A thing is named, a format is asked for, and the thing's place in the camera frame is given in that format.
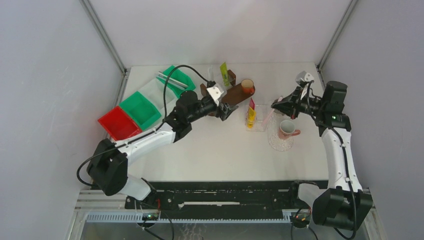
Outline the yellow toothpaste tube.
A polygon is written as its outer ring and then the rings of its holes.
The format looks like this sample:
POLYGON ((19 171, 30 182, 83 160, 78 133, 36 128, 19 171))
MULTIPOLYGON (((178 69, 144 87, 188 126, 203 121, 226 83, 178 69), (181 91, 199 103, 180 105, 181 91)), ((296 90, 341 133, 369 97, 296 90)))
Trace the yellow toothpaste tube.
POLYGON ((246 117, 246 127, 251 129, 255 124, 256 111, 252 107, 248 107, 247 117, 246 117))

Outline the pink toothpaste tube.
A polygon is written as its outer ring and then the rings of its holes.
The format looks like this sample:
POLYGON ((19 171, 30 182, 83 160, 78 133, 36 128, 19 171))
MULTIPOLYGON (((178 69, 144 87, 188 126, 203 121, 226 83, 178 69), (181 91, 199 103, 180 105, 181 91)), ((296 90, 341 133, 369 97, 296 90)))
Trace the pink toothpaste tube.
POLYGON ((249 107, 252 110, 255 110, 255 108, 256 108, 256 104, 255 104, 255 102, 254 102, 254 100, 252 98, 250 98, 250 100, 249 100, 249 107))

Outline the pink toothbrush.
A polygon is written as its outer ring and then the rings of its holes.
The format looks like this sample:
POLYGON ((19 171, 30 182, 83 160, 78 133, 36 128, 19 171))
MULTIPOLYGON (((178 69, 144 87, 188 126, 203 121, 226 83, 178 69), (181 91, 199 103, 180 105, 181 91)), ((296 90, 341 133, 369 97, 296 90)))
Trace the pink toothbrush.
MULTIPOLYGON (((283 97, 282 97, 282 96, 280 96, 277 100, 275 100, 275 102, 279 102, 279 101, 281 101, 282 99, 283 99, 283 97)), ((266 128, 267 123, 268 123, 268 121, 269 121, 270 117, 272 116, 272 114, 273 114, 274 110, 275 110, 274 108, 271 108, 271 109, 270 109, 270 111, 269 111, 269 113, 265 116, 264 120, 262 121, 261 126, 262 126, 264 129, 266 128)))

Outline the pink printed white mug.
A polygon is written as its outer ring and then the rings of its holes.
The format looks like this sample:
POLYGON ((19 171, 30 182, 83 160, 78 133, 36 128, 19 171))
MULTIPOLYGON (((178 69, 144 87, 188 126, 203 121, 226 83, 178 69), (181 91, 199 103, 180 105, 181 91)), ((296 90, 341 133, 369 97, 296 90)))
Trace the pink printed white mug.
POLYGON ((295 124, 291 120, 283 120, 278 126, 278 138, 281 140, 286 140, 289 137, 298 136, 301 133, 299 129, 296 128, 295 124))

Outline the brown ceramic cup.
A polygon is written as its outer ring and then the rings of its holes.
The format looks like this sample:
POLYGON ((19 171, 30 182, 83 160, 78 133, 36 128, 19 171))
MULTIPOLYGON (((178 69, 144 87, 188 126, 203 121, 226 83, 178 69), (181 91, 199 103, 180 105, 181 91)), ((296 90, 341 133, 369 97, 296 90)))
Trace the brown ceramic cup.
POLYGON ((251 79, 243 79, 240 85, 244 94, 252 95, 255 93, 255 85, 251 79))

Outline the green toothpaste tube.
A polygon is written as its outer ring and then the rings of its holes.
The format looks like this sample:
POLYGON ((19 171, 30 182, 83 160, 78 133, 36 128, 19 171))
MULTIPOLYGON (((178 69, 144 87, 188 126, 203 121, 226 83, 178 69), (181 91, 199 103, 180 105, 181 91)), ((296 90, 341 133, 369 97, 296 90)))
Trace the green toothpaste tube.
POLYGON ((224 86, 229 87, 230 86, 230 79, 229 79, 229 74, 228 74, 227 63, 223 62, 220 65, 219 70, 220 70, 220 73, 221 73, 221 77, 222 77, 224 86))

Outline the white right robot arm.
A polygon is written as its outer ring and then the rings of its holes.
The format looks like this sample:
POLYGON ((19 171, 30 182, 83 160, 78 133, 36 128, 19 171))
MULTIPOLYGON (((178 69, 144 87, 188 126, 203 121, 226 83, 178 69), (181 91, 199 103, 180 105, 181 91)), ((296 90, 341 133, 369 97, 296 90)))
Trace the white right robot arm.
POLYGON ((311 97, 312 81, 302 82, 288 96, 276 99, 272 109, 292 120, 300 113, 309 115, 318 127, 328 168, 326 189, 307 180, 297 180, 289 194, 295 208, 307 204, 316 225, 355 232, 373 206, 357 177, 351 151, 350 118, 343 113, 348 86, 329 81, 321 97, 311 97))

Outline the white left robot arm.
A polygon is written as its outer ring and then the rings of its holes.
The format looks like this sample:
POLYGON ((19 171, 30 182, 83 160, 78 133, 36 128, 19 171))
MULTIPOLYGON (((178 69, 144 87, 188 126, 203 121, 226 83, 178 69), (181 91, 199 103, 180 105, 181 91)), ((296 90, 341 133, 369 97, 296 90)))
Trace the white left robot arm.
POLYGON ((127 195, 145 209, 153 207, 156 190, 144 178, 130 175, 128 167, 138 157, 184 138, 192 130, 193 122, 210 114, 225 121, 238 108, 221 102, 222 93, 216 87, 208 88, 208 92, 198 99, 194 91, 184 91, 162 123, 145 133, 117 142, 107 138, 100 141, 93 156, 86 160, 86 172, 95 185, 106 196, 127 195))

